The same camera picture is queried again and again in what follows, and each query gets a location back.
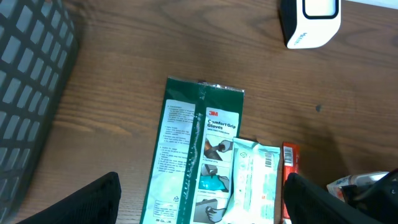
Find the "white cube device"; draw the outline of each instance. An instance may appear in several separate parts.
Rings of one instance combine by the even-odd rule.
[[[321,47],[338,31],[340,0],[281,0],[280,23],[289,49]]]

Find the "3m comfort grip gloves package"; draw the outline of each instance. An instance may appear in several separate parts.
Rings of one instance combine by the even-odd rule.
[[[233,139],[234,194],[223,223],[273,224],[279,147]]]
[[[244,91],[167,80],[141,224],[220,222]]]

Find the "wood grain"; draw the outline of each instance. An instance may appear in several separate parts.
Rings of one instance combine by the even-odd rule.
[[[169,75],[245,89],[241,135],[301,145],[300,171],[322,187],[397,166],[393,9],[343,1],[329,43],[288,50],[276,0],[66,4],[80,53],[16,222],[116,171],[118,223],[139,223]]]

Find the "red packet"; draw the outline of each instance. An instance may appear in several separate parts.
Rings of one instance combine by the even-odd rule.
[[[285,181],[291,172],[298,173],[299,172],[299,154],[300,147],[296,144],[284,142],[283,144],[284,150],[284,181],[283,185],[285,185]],[[285,202],[282,198],[282,223],[292,223],[290,221],[289,214],[287,213]]]

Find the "white packet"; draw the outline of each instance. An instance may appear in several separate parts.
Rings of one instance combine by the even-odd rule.
[[[223,223],[274,223],[279,147],[233,139],[234,194]]]

